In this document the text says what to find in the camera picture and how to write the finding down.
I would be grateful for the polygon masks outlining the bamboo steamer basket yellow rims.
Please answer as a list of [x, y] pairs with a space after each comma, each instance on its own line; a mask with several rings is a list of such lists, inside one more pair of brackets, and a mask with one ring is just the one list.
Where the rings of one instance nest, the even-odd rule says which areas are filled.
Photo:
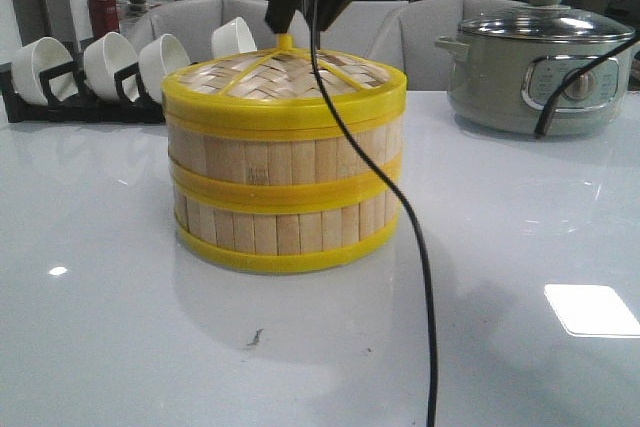
[[174, 215], [181, 240], [200, 257], [236, 270], [296, 274], [365, 257], [394, 234], [399, 202], [388, 190], [368, 199], [309, 212], [258, 212], [254, 206], [217, 206], [176, 172]]
[[169, 159], [176, 185], [219, 206], [291, 210], [331, 208], [387, 190], [340, 130], [312, 139], [289, 131], [282, 139], [239, 138], [169, 118]]

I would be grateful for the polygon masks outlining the green electric cooking pot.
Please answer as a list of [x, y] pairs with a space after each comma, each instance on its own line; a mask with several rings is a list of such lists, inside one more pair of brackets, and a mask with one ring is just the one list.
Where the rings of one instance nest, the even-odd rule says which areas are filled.
[[[555, 90], [617, 44], [511, 40], [458, 32], [439, 37], [435, 46], [453, 58], [448, 98], [457, 114], [482, 126], [532, 134]], [[630, 49], [617, 54], [565, 88], [547, 134], [589, 134], [617, 118], [631, 56]]]

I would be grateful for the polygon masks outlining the grey chair right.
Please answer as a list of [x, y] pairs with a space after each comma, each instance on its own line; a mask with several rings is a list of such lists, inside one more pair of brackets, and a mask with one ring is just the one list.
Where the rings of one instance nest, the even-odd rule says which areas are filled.
[[445, 91], [452, 57], [435, 46], [441, 36], [454, 36], [469, 18], [517, 6], [515, 0], [420, 0], [389, 13], [365, 57], [403, 71], [408, 88]]

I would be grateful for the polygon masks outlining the red fire extinguisher box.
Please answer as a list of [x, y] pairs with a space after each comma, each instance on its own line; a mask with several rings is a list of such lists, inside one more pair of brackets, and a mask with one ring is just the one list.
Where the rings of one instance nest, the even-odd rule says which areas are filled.
[[98, 40], [109, 32], [119, 31], [116, 0], [87, 0], [93, 38]]

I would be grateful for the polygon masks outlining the woven bamboo steamer lid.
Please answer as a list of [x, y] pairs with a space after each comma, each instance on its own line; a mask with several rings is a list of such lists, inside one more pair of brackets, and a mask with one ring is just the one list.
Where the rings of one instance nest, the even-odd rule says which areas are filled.
[[221, 138], [314, 140], [368, 131], [401, 117], [400, 70], [321, 50], [312, 59], [281, 35], [274, 48], [179, 69], [162, 82], [167, 122]]

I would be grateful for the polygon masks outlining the grey chair left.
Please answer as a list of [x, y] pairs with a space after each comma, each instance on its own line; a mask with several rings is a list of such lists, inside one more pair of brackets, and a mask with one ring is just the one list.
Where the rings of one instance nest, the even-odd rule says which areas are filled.
[[278, 45], [277, 35], [265, 22], [268, 2], [265, 0], [180, 0], [151, 9], [140, 17], [125, 34], [139, 53], [163, 34], [178, 38], [194, 62], [209, 61], [211, 34], [231, 21], [242, 17], [248, 24], [257, 49]]

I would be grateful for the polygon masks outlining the glass pot lid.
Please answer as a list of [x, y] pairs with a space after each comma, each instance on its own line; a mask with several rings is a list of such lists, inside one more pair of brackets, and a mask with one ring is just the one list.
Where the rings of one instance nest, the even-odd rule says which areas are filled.
[[556, 43], [615, 43], [630, 40], [635, 30], [563, 0], [528, 0], [525, 4], [465, 19], [459, 31], [511, 40]]

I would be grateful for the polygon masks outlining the white ceramic bowl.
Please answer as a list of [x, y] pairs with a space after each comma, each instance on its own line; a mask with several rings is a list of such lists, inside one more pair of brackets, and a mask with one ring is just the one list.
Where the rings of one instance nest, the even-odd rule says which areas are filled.
[[137, 62], [136, 51], [118, 32], [109, 32], [96, 40], [86, 48], [83, 55], [89, 87], [105, 101], [120, 100], [114, 74]]
[[16, 92], [27, 103], [48, 104], [40, 73], [72, 61], [65, 46], [55, 38], [42, 37], [19, 49], [11, 62], [12, 82]]
[[242, 17], [235, 17], [216, 28], [210, 43], [214, 59], [257, 50], [253, 34]]
[[139, 53], [139, 71], [147, 94], [162, 103], [162, 81], [173, 72], [191, 64], [182, 43], [172, 34], [163, 34]]

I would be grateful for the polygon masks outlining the grey chair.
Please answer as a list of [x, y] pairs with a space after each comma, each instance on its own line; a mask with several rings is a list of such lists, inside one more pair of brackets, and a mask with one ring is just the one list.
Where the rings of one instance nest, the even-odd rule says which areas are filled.
[[151, 9], [140, 17], [125, 34], [139, 53], [163, 34], [178, 38], [194, 62], [209, 61], [211, 34], [231, 21], [242, 17], [248, 24], [257, 49], [278, 45], [277, 35], [265, 22], [268, 2], [265, 0], [180, 0]]
[[515, 0], [420, 0], [389, 13], [365, 57], [403, 71], [408, 88], [445, 91], [452, 57], [435, 46], [441, 36], [454, 36], [469, 18], [517, 6]]

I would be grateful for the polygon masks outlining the black dish rack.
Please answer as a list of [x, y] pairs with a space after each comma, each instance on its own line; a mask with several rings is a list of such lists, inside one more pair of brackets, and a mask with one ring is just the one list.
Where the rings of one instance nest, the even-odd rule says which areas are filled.
[[46, 106], [25, 102], [16, 92], [11, 62], [1, 65], [1, 95], [7, 119], [11, 123], [37, 122], [110, 122], [162, 124], [163, 107], [147, 94], [134, 63], [114, 74], [119, 101], [105, 101], [89, 87], [85, 71], [72, 61], [44, 70], [40, 82], [47, 98]]

